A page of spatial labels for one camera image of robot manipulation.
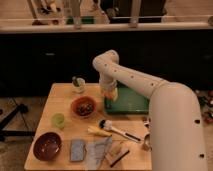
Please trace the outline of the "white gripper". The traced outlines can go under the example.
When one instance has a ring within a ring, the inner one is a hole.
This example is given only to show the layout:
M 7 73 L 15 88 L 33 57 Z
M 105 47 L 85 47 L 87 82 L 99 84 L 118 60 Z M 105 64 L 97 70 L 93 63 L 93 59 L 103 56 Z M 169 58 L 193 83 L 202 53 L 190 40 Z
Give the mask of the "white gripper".
M 117 82 L 116 81 L 112 81 L 112 82 L 101 81 L 100 82 L 100 87 L 101 87 L 101 93 L 104 96 L 106 91 L 112 91 L 114 89 L 117 89 Z

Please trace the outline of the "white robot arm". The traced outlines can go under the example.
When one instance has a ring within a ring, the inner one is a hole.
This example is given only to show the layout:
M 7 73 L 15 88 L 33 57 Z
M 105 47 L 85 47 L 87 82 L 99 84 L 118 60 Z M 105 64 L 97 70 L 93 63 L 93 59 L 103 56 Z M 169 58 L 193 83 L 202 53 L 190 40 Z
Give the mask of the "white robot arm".
M 201 109 L 188 86 L 121 66 L 114 50 L 93 67 L 105 97 L 121 82 L 149 99 L 152 171 L 208 171 Z

